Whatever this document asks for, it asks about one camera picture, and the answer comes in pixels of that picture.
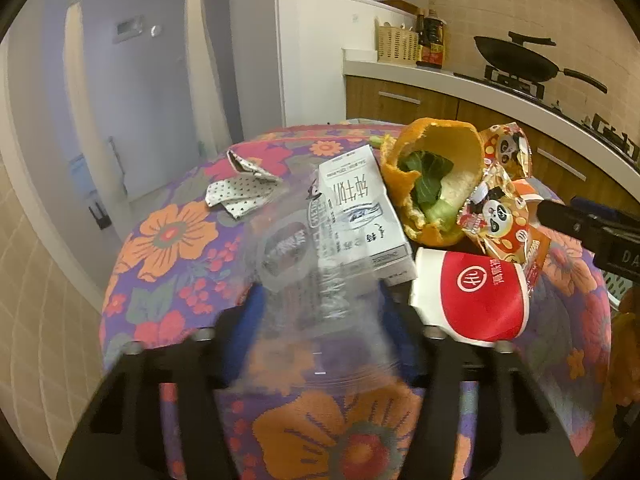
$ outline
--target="drawer handle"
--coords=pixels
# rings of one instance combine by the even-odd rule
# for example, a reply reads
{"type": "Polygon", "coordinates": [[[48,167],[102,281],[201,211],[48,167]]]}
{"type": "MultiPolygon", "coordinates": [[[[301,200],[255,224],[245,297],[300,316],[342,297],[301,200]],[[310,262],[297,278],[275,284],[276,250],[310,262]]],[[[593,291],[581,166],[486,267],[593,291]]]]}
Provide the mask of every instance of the drawer handle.
{"type": "Polygon", "coordinates": [[[420,99],[405,97],[403,95],[398,95],[398,94],[390,94],[389,92],[378,92],[378,95],[382,95],[382,97],[390,97],[392,99],[398,99],[400,101],[407,101],[408,103],[413,103],[414,105],[419,105],[421,102],[420,99]]]}
{"type": "Polygon", "coordinates": [[[551,155],[551,153],[546,152],[545,150],[541,150],[540,148],[538,148],[538,153],[540,155],[544,156],[545,158],[548,158],[551,162],[556,163],[561,168],[565,168],[569,173],[574,174],[581,181],[587,182],[587,178],[582,173],[580,173],[580,171],[578,171],[575,168],[572,168],[571,166],[569,166],[564,160],[560,160],[556,156],[553,156],[553,155],[551,155]]]}

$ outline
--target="orange peel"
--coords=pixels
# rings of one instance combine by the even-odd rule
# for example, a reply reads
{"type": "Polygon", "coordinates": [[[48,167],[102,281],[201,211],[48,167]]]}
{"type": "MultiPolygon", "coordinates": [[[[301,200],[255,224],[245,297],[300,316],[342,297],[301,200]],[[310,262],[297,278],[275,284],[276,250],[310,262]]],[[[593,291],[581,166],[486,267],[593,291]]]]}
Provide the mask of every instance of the orange peel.
{"type": "Polygon", "coordinates": [[[385,136],[380,146],[380,171],[405,234],[425,246],[455,245],[464,237],[460,227],[443,230],[437,222],[427,222],[412,200],[411,192],[420,172],[398,168],[399,159],[417,150],[436,153],[453,162],[453,169],[442,179],[442,198],[460,209],[482,179],[482,137],[469,123],[424,118],[405,127],[397,139],[385,136]]]}

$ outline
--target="person's hand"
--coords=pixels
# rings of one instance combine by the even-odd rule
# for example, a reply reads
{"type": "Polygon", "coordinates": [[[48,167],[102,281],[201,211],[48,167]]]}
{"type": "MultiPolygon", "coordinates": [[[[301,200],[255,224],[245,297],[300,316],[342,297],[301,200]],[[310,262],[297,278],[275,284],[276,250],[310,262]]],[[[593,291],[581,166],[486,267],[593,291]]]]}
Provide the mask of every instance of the person's hand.
{"type": "Polygon", "coordinates": [[[612,322],[609,378],[616,404],[640,401],[640,288],[634,286],[620,301],[620,314],[612,322]]]}

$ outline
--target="red and white paper cup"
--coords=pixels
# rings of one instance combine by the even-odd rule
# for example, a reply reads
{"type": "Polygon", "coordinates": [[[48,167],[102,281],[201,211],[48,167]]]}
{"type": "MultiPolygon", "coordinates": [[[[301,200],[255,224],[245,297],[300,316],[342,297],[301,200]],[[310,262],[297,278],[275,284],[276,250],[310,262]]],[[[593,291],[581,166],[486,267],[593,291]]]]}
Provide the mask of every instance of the red and white paper cup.
{"type": "Polygon", "coordinates": [[[519,336],[529,319],[522,267],[487,256],[420,248],[410,304],[422,322],[480,346],[519,336]]]}

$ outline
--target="pan handle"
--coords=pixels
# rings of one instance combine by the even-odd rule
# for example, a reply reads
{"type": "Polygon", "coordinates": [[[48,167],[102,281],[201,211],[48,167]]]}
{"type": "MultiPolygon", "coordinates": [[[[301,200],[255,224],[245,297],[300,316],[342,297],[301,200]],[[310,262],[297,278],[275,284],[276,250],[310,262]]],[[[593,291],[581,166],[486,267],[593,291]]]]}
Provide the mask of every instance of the pan handle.
{"type": "Polygon", "coordinates": [[[523,36],[522,34],[517,34],[516,32],[509,31],[509,37],[511,41],[515,44],[519,44],[522,46],[523,43],[535,43],[538,45],[549,45],[556,46],[556,42],[552,41],[551,38],[536,38],[533,36],[523,36]]]}
{"type": "Polygon", "coordinates": [[[576,79],[580,79],[585,83],[589,83],[590,85],[595,86],[598,90],[600,90],[604,94],[607,93],[607,87],[604,86],[597,79],[594,79],[593,77],[591,77],[590,75],[583,74],[582,72],[578,72],[577,70],[571,70],[570,68],[565,68],[564,70],[562,70],[562,72],[564,73],[564,75],[567,75],[569,77],[575,77],[576,79]]]}

